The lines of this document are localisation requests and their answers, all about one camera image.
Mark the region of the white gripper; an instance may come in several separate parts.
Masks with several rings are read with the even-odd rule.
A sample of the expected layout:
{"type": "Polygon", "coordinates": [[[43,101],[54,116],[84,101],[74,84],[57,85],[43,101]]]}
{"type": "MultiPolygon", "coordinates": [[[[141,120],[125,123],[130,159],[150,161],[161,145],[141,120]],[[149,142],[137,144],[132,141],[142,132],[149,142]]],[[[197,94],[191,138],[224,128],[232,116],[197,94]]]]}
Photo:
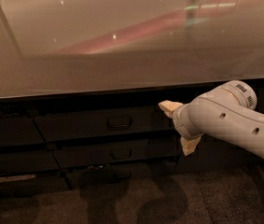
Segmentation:
{"type": "Polygon", "coordinates": [[[189,118],[188,105],[165,100],[159,103],[159,107],[168,118],[173,118],[174,128],[182,136],[180,141],[184,155],[194,153],[203,132],[189,118]]]}

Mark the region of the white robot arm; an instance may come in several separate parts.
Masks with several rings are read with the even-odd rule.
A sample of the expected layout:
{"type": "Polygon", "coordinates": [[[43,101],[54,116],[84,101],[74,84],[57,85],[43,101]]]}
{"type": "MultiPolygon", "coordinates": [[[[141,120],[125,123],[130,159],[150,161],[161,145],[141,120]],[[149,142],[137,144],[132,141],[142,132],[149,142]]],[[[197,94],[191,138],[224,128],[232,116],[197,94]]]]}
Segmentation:
{"type": "Polygon", "coordinates": [[[264,159],[264,114],[255,110],[256,105],[256,93],[240,80],[226,82],[188,104],[169,100],[159,103],[181,135],[186,156],[208,134],[264,159]]]}

